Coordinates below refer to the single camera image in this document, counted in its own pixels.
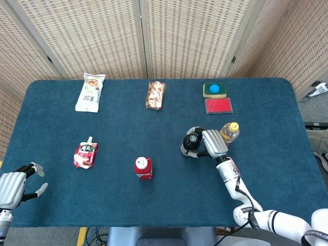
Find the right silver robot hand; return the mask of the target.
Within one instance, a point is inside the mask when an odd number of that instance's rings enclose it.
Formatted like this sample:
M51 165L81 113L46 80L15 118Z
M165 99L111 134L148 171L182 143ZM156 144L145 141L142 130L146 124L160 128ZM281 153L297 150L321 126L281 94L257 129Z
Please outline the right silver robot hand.
M209 156L217 159L227 154L228 147L218 130L192 127L187 131L180 150L187 157L201 158Z

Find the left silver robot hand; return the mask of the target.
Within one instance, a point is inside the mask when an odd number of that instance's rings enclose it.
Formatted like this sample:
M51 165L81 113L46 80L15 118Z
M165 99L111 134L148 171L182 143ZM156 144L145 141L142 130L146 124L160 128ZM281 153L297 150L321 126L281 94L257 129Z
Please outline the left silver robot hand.
M45 175L41 165L31 162L13 172L3 173L1 175L1 211L13 210L21 202L38 198L45 192L48 187L47 182L42 184L37 191L25 193L27 180L34 174L40 177L44 177Z

